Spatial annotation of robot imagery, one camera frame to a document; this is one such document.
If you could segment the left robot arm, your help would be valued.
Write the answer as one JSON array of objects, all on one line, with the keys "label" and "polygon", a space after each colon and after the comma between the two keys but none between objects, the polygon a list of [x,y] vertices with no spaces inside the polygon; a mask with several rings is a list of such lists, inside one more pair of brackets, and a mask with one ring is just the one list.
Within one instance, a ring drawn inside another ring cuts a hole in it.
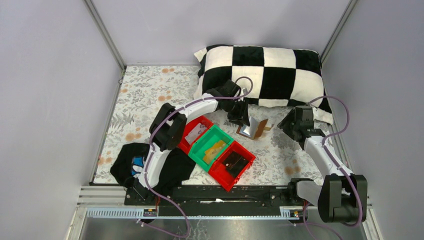
[{"label": "left robot arm", "polygon": [[227,80],[223,86],[211,88],[181,106],[163,104],[149,128],[148,154],[132,163],[134,191],[143,200],[155,194],[153,188],[159,183],[164,163],[183,139],[185,127],[192,120],[224,110],[231,123],[249,125],[248,104],[244,98],[252,90],[252,87],[242,88],[236,81]]}]

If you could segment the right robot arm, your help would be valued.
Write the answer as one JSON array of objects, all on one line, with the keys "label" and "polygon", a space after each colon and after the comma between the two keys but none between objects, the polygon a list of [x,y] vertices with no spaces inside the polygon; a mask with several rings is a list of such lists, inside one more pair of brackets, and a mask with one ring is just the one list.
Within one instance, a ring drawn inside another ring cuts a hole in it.
[{"label": "right robot arm", "polygon": [[313,159],[323,177],[322,185],[309,178],[292,178],[288,184],[292,197],[303,199],[317,207],[325,223],[357,226],[366,220],[368,182],[354,174],[325,143],[327,136],[314,127],[313,108],[296,106],[278,124],[278,128],[299,143]]}]

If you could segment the brown leather card holder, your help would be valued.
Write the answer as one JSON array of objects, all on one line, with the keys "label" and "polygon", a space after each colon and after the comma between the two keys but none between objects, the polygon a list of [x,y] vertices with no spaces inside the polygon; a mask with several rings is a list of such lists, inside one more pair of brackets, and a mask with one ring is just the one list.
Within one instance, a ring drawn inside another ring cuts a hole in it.
[{"label": "brown leather card holder", "polygon": [[249,117],[249,123],[250,126],[239,126],[236,133],[250,140],[258,139],[265,131],[270,131],[275,125],[274,122],[268,118],[258,121],[253,116]]}]

